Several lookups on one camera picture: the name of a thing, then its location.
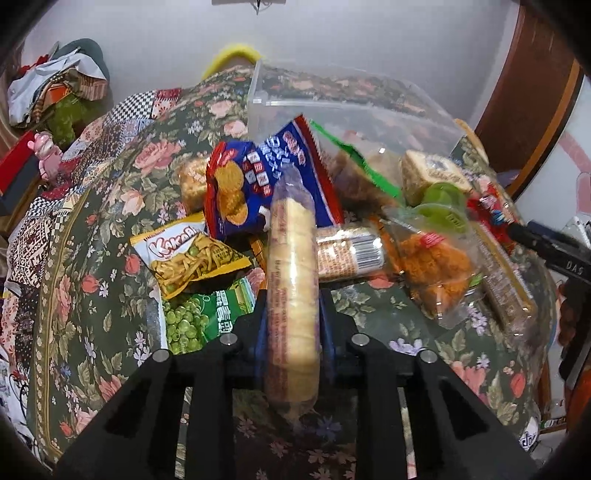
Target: pink bear figurine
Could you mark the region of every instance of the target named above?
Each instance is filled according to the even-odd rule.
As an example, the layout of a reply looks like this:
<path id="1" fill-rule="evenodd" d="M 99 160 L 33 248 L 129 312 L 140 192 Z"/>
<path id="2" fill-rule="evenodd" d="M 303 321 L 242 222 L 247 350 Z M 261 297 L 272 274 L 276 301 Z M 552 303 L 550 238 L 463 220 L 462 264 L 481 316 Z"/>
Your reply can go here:
<path id="1" fill-rule="evenodd" d="M 39 173 L 45 181 L 52 180 L 57 175 L 63 155 L 60 147 L 53 144 L 53 137 L 49 132 L 35 134 L 35 141 L 29 141 L 27 146 L 39 159 Z"/>

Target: silver screw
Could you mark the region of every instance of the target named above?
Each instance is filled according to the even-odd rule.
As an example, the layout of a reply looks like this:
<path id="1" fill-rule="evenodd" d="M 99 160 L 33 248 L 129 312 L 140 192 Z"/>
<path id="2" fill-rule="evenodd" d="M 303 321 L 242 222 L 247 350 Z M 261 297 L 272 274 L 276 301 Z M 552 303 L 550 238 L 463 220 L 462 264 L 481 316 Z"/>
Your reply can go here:
<path id="1" fill-rule="evenodd" d="M 433 350 L 423 350 L 419 356 L 426 364 L 434 364 L 437 361 L 437 354 Z"/>
<path id="2" fill-rule="evenodd" d="M 237 341 L 238 337 L 235 333 L 224 333 L 220 337 L 220 342 L 222 342 L 224 345 L 234 345 L 234 343 L 236 343 Z"/>
<path id="3" fill-rule="evenodd" d="M 165 362 L 166 360 L 168 360 L 169 356 L 170 356 L 170 353 L 168 353 L 168 350 L 164 350 L 163 348 L 161 348 L 160 350 L 156 350 L 152 354 L 152 358 L 154 359 L 155 362 L 158 362 L 158 363 Z"/>
<path id="4" fill-rule="evenodd" d="M 364 333 L 356 333 L 351 337 L 351 341 L 358 346 L 365 346 L 369 343 L 369 337 Z"/>

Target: transparent plastic box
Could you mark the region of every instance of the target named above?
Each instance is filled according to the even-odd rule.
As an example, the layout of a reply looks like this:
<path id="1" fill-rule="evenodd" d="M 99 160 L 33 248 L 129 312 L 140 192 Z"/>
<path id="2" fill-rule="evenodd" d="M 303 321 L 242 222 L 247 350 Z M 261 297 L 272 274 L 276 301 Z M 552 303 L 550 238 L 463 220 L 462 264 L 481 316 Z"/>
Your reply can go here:
<path id="1" fill-rule="evenodd" d="M 248 132 L 261 142 L 295 116 L 330 131 L 354 130 L 404 154 L 448 156 L 462 136 L 453 118 L 416 85 L 337 66 L 260 60 L 248 92 Z"/>

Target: white cloth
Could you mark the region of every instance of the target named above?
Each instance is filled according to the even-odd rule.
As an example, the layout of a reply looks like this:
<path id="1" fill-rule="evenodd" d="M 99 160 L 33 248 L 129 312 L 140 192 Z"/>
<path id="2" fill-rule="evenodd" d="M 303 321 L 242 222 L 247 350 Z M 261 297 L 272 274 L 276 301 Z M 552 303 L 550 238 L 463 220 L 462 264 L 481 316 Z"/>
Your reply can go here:
<path id="1" fill-rule="evenodd" d="M 11 125 L 21 123 L 33 107 L 35 92 L 56 73 L 74 67 L 78 72 L 98 79 L 105 79 L 99 66 L 83 53 L 72 51 L 63 57 L 33 67 L 15 80 L 8 88 L 8 119 Z"/>

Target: floral tablecloth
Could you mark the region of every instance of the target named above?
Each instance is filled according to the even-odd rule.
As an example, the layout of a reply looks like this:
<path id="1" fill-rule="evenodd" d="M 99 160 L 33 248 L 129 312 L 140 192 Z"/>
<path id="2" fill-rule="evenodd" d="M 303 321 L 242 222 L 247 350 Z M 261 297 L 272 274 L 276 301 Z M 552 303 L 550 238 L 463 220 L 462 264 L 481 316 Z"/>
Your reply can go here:
<path id="1" fill-rule="evenodd" d="M 251 75 L 251 69 L 234 68 L 182 91 L 178 101 L 162 102 L 159 119 L 102 172 L 56 230 L 41 283 L 28 402 L 31 430 L 53 461 L 159 347 L 157 285 L 129 245 L 129 237 L 185 215 L 177 175 L 183 162 L 210 153 L 220 140 L 246 138 Z M 297 83 L 291 76 L 288 82 L 296 89 L 315 89 L 322 98 L 317 79 L 311 82 L 307 77 Z M 354 89 L 348 84 L 346 91 L 338 82 L 329 87 L 333 99 L 339 92 L 354 95 L 355 90 L 365 99 L 374 95 L 375 105 L 388 97 L 387 86 L 371 79 Z M 460 143 L 453 158 L 472 180 L 493 177 L 467 141 Z M 530 419 L 556 313 L 553 284 L 545 268 L 528 253 L 516 255 L 540 311 L 534 338 L 517 350 L 505 344 L 481 301 L 468 307 L 460 325 L 444 330 L 427 320 L 384 275 L 336 288 L 333 299 L 338 311 L 353 316 L 362 331 L 397 351 L 412 355 L 425 347 L 438 351 L 500 421 L 519 435 Z M 294 430 L 269 408 L 261 393 L 236 391 L 239 478 L 352 480 L 355 408 L 352 393 L 322 397 Z M 186 416 L 181 423 L 187 423 Z M 183 474 L 183 459 L 181 433 L 178 476 Z"/>

